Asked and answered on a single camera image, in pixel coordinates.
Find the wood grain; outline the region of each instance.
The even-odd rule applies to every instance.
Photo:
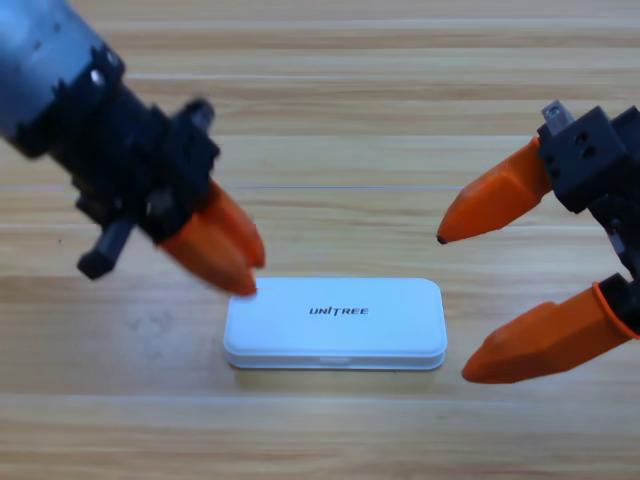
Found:
[[[135,234],[97,283],[67,176],[0,145],[0,479],[631,480],[638,347],[509,386],[464,382],[484,337],[624,272],[555,198],[442,247],[460,188],[540,109],[633,105],[635,0],[78,0],[147,102],[216,105],[217,179],[269,276],[420,276],[443,290],[430,373],[250,372],[222,356],[227,297]]]

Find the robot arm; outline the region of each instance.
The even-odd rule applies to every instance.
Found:
[[[49,155],[101,227],[78,268],[97,279],[139,227],[195,276],[255,293],[262,240],[211,178],[214,109],[196,98],[168,116],[124,83],[125,64],[65,0],[0,2],[0,135],[25,158]]]
[[[499,230],[551,191],[570,212],[604,228],[629,282],[615,274],[556,305],[544,303],[500,327],[463,370],[480,383],[559,373],[640,338],[640,113],[581,118],[560,102],[528,145],[462,190],[438,231],[440,243]]]

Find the white box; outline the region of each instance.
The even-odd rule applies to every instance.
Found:
[[[431,370],[445,358],[438,286],[421,278],[258,278],[233,297],[225,355],[238,368]]]

